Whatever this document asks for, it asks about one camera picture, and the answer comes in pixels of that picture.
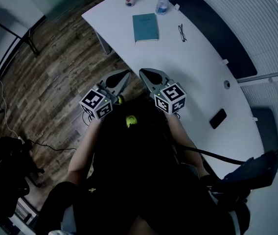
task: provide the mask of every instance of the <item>wooden floor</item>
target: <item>wooden floor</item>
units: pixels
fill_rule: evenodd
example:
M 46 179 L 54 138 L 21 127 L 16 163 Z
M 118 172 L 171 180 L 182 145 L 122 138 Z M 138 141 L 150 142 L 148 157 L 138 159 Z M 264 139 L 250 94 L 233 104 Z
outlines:
M 7 102 L 7 123 L 19 136 L 49 144 L 56 149 L 76 148 L 86 132 L 79 101 L 100 78 L 116 69 L 128 69 L 112 52 L 104 54 L 93 29 L 81 15 L 103 0 L 92 0 L 72 9 L 53 22 L 44 22 L 33 34 L 39 56 L 23 45 L 1 78 Z M 143 84 L 132 74 L 124 96 L 142 93 Z M 4 101 L 0 96 L 1 106 Z M 0 114 L 0 137 L 16 137 Z M 38 211 L 49 191 L 64 179 L 74 150 L 53 151 L 34 145 L 32 157 L 46 172 L 31 183 L 26 199 Z

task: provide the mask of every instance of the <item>book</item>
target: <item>book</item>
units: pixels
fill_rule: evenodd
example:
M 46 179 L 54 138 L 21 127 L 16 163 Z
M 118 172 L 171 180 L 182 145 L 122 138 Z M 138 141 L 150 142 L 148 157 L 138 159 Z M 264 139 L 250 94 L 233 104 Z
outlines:
M 154 13 L 133 16 L 135 41 L 157 41 L 159 28 Z

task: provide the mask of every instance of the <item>eyeglasses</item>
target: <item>eyeglasses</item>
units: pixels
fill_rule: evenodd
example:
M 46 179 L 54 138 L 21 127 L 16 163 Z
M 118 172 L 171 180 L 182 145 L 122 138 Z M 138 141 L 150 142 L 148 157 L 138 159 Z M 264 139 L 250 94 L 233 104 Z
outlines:
M 187 41 L 185 34 L 183 33 L 183 24 L 178 26 L 179 32 L 180 32 L 180 36 L 182 38 L 182 41 L 185 42 Z

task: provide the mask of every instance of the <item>black smartphone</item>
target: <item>black smartphone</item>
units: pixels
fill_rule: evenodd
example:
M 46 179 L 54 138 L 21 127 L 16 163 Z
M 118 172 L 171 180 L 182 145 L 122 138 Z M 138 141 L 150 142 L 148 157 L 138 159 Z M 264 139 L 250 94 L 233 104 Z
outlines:
M 221 122 L 224 121 L 224 119 L 227 117 L 226 112 L 224 109 L 221 109 L 210 121 L 209 123 L 213 127 L 213 129 L 216 129 Z

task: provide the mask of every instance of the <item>black sleeve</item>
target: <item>black sleeve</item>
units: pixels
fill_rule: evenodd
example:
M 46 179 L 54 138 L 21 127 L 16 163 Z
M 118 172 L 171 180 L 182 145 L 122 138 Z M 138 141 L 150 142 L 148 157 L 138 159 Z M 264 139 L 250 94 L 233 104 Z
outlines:
M 37 235 L 61 229 L 64 211 L 73 204 L 77 192 L 78 186 L 70 182 L 59 183 L 53 188 L 39 213 L 35 225 Z

